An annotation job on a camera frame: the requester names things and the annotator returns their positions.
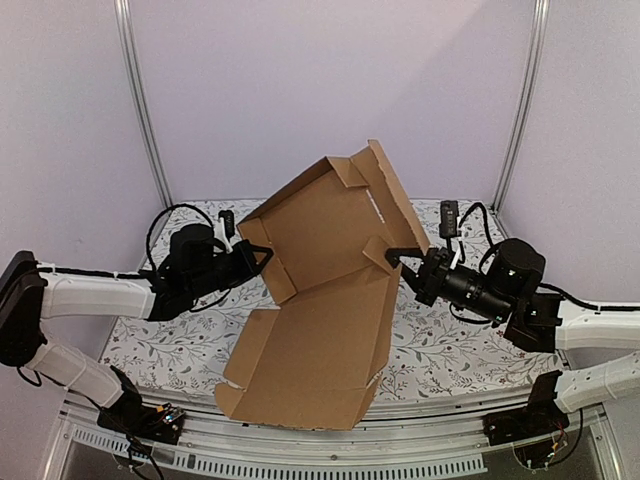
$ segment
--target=robotic arm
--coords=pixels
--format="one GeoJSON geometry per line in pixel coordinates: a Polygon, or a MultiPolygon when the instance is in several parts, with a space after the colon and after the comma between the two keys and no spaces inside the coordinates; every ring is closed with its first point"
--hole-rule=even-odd
{"type": "MultiPolygon", "coordinates": [[[[484,209],[481,204],[474,207],[484,209]]],[[[587,303],[542,283],[544,257],[519,239],[493,245],[489,238],[491,247],[478,270],[460,265],[460,250],[451,248],[461,223],[457,202],[441,204],[441,219],[440,234],[448,248],[430,248],[426,254],[419,249],[387,251],[391,265],[402,266],[402,277],[418,302],[432,306],[442,298],[451,302],[452,313],[461,321],[494,327],[506,323],[504,338],[528,352],[640,345],[640,304],[587,303]],[[485,273],[482,267],[492,256],[485,273]],[[402,263],[402,257],[420,259],[418,270],[402,263]],[[540,293],[540,288],[553,293],[540,293]],[[486,320],[462,318],[453,309],[466,309],[486,320]]],[[[640,352],[584,370],[540,375],[528,405],[486,416],[484,431],[492,445],[544,435],[559,425],[566,428],[568,413],[634,394],[640,394],[640,352]]]]}
{"type": "Polygon", "coordinates": [[[31,252],[18,252],[0,277],[0,363],[33,370],[84,395],[100,409],[100,426],[176,444],[184,423],[181,409],[142,405],[123,372],[65,346],[41,320],[109,315],[167,321],[194,309],[207,294],[228,294],[259,275],[273,255],[247,240],[231,246],[234,230],[230,211],[221,212],[213,230],[187,225],[172,235],[161,265],[152,263],[151,270],[139,273],[57,268],[39,263],[31,252]]]}

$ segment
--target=black cable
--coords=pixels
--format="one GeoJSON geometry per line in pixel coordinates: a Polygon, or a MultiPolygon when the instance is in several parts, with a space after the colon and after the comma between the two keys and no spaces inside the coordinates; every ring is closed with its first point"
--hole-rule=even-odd
{"type": "Polygon", "coordinates": [[[194,305],[193,308],[191,310],[189,310],[189,311],[191,313],[198,313],[198,312],[203,312],[204,310],[206,310],[208,308],[215,307],[216,305],[220,304],[225,298],[227,298],[230,293],[231,293],[231,289],[227,290],[226,293],[224,295],[222,295],[220,298],[218,298],[215,301],[205,305],[204,307],[195,308],[195,305],[194,305]]]}
{"type": "Polygon", "coordinates": [[[491,320],[475,320],[473,318],[461,317],[460,315],[457,315],[457,314],[453,313],[453,303],[449,303],[449,312],[451,312],[451,315],[456,320],[458,320],[460,322],[463,322],[463,323],[468,323],[470,325],[488,325],[488,324],[491,323],[491,320]]]}
{"type": "Polygon", "coordinates": [[[189,205],[188,203],[177,203],[175,205],[171,205],[170,207],[165,208],[156,216],[156,218],[153,219],[153,222],[151,222],[151,226],[147,231],[147,237],[145,241],[145,251],[147,253],[147,260],[149,260],[149,265],[151,266],[151,271],[153,272],[154,276],[158,273],[158,267],[156,266],[156,263],[153,261],[153,258],[151,256],[151,235],[153,235],[153,230],[156,228],[156,225],[158,224],[158,222],[162,217],[164,217],[169,212],[178,210],[179,208],[186,208],[189,210],[193,210],[194,212],[202,216],[211,227],[211,238],[215,239],[215,226],[213,225],[213,220],[211,220],[211,217],[207,215],[204,211],[199,209],[198,207],[189,205]]]}
{"type": "MultiPolygon", "coordinates": [[[[158,479],[159,480],[164,480],[164,475],[162,474],[162,470],[160,470],[160,467],[156,463],[156,461],[153,458],[153,456],[151,454],[149,454],[149,453],[146,453],[144,450],[142,450],[142,451],[137,450],[137,451],[149,459],[149,461],[151,462],[151,465],[153,465],[153,468],[156,470],[156,473],[158,474],[158,479]]],[[[133,451],[131,449],[131,446],[129,446],[129,448],[127,450],[127,453],[129,455],[129,467],[131,468],[131,471],[133,473],[135,473],[137,477],[142,478],[142,480],[152,480],[151,478],[141,474],[138,471],[138,468],[140,468],[140,467],[134,467],[133,466],[133,451]]]]}
{"type": "Polygon", "coordinates": [[[633,307],[630,305],[595,305],[593,303],[585,302],[584,300],[580,300],[573,295],[571,295],[566,290],[563,290],[560,287],[556,287],[555,285],[551,285],[550,283],[541,283],[540,288],[546,288],[547,290],[551,290],[552,292],[558,293],[563,299],[582,307],[586,310],[593,310],[596,312],[638,312],[640,311],[640,307],[633,307]]]}
{"type": "Polygon", "coordinates": [[[467,261],[467,254],[464,251],[462,240],[458,240],[458,248],[460,249],[460,263],[465,263],[467,261]]]}
{"type": "Polygon", "coordinates": [[[484,273],[482,271],[482,267],[484,267],[484,264],[487,262],[487,260],[489,260],[492,256],[494,256],[498,252],[500,245],[502,245],[504,242],[505,242],[504,240],[501,240],[498,243],[494,244],[492,247],[489,247],[487,251],[484,252],[484,255],[482,255],[482,258],[480,259],[480,263],[478,263],[478,271],[480,273],[484,273]]]}
{"type": "Polygon", "coordinates": [[[573,452],[576,451],[576,449],[578,448],[578,445],[580,444],[580,439],[582,438],[582,429],[583,428],[584,428],[584,412],[582,411],[582,409],[580,409],[580,429],[578,430],[578,436],[576,437],[576,442],[573,444],[573,447],[571,447],[571,450],[569,450],[569,453],[567,453],[560,460],[557,460],[555,462],[551,462],[549,464],[550,467],[553,467],[555,465],[560,465],[561,463],[566,462],[569,459],[569,457],[571,455],[573,455],[573,452]]]}
{"type": "Polygon", "coordinates": [[[42,273],[64,273],[67,275],[82,275],[84,277],[121,278],[123,280],[141,280],[144,275],[139,273],[106,272],[103,270],[81,270],[79,268],[38,267],[42,273]]]}
{"type": "Polygon", "coordinates": [[[20,378],[22,378],[29,385],[33,385],[34,387],[37,387],[37,388],[40,388],[42,386],[42,378],[40,378],[40,374],[35,370],[33,371],[33,373],[36,374],[36,381],[31,380],[24,373],[22,373],[22,367],[16,367],[16,370],[18,370],[18,375],[20,375],[20,378]]]}
{"type": "Polygon", "coordinates": [[[467,220],[467,218],[469,218],[469,215],[471,215],[471,213],[477,209],[480,209],[482,211],[484,234],[487,237],[487,242],[489,242],[489,246],[493,247],[493,239],[491,238],[491,232],[489,231],[489,212],[487,211],[487,207],[485,207],[482,202],[475,202],[473,205],[471,205],[469,209],[464,213],[462,218],[460,219],[459,225],[462,226],[462,224],[467,220]]]}

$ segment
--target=table surface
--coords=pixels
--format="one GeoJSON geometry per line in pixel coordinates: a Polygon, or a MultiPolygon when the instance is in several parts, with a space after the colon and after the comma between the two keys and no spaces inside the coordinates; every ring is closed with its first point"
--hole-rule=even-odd
{"type": "MultiPolygon", "coordinates": [[[[193,202],[212,218],[221,209],[243,218],[260,200],[193,202]]],[[[466,211],[470,202],[461,202],[466,211]]],[[[438,237],[439,201],[413,200],[413,206],[433,244],[438,237]]],[[[153,248],[160,261],[168,253],[171,234],[187,223],[201,221],[191,210],[177,210],[153,248]]],[[[465,224],[467,266],[476,267],[488,243],[480,212],[465,224]]],[[[495,241],[501,240],[490,219],[495,241]]],[[[204,305],[214,297],[201,299],[204,305]]],[[[251,310],[277,308],[261,278],[231,291],[219,306],[201,313],[184,313],[175,320],[150,323],[118,318],[101,361],[116,365],[133,381],[156,390],[212,394],[251,310]]],[[[429,308],[413,301],[401,283],[393,320],[389,363],[375,402],[407,402],[488,392],[531,384],[544,372],[562,369],[558,355],[525,353],[502,338],[504,327],[492,329],[455,320],[448,304],[429,308]]]]}

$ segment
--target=purple wall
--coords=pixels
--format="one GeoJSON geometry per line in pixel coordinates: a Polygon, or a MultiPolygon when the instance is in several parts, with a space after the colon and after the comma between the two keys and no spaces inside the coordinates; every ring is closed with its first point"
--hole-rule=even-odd
{"type": "MultiPolygon", "coordinates": [[[[0,13],[0,268],[20,249],[77,267],[136,268],[160,202],[111,0],[5,2],[0,13]]],[[[111,322],[53,322],[100,352],[111,322]]],[[[0,367],[0,478],[37,478],[62,400],[0,367]]]]}
{"type": "Polygon", "coordinates": [[[132,2],[180,199],[265,197],[378,138],[413,197],[489,200],[534,2],[132,2]]]}
{"type": "MultiPolygon", "coordinates": [[[[510,233],[547,257],[545,278],[587,299],[640,301],[638,19],[638,2],[552,2],[503,212],[510,233]]],[[[578,352],[576,365],[604,353],[578,352]]],[[[640,478],[638,406],[606,405],[629,478],[640,478]]]]}

